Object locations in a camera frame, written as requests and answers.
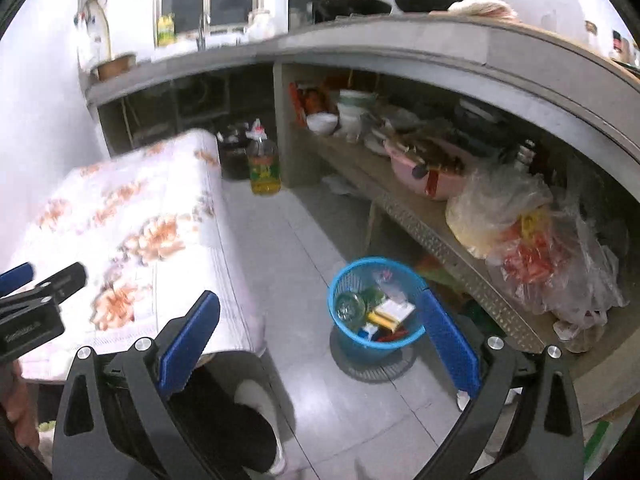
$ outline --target floral tablecloth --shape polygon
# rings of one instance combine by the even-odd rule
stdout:
[[[70,172],[13,256],[35,282],[79,261],[87,286],[62,304],[65,333],[21,358],[30,380],[66,379],[81,346],[126,350],[183,316],[203,290],[220,298],[205,354],[261,353],[264,320],[237,260],[215,137],[172,140]]]

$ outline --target cooking oil bottle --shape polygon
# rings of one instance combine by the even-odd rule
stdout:
[[[276,143],[267,138],[260,119],[255,121],[246,136],[252,139],[246,149],[251,191],[256,195],[272,195],[279,192],[280,165]]]

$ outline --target person's hand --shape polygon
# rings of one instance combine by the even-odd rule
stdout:
[[[22,447],[30,447],[38,451],[40,437],[36,428],[36,415],[29,398],[27,383],[22,378],[20,363],[13,364],[14,387],[9,396],[2,402],[6,417],[14,426],[15,439]]]

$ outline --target wooden leg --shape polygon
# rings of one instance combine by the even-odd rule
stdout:
[[[380,222],[382,220],[382,211],[376,205],[375,202],[371,202],[371,207],[369,208],[369,222],[367,223],[367,233],[364,238],[364,255],[367,256],[369,254],[369,250],[371,248],[371,242],[376,236],[376,232],[380,227]]]

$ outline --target shelf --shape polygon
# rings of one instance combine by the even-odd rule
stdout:
[[[440,260],[476,301],[495,319],[520,349],[541,352],[558,343],[555,317],[534,316],[507,298],[491,283],[484,261],[474,258],[456,240],[445,220],[446,202],[420,197],[396,179],[388,159],[361,145],[333,137],[318,137],[295,126],[321,158],[358,187],[404,228],[422,247]]]

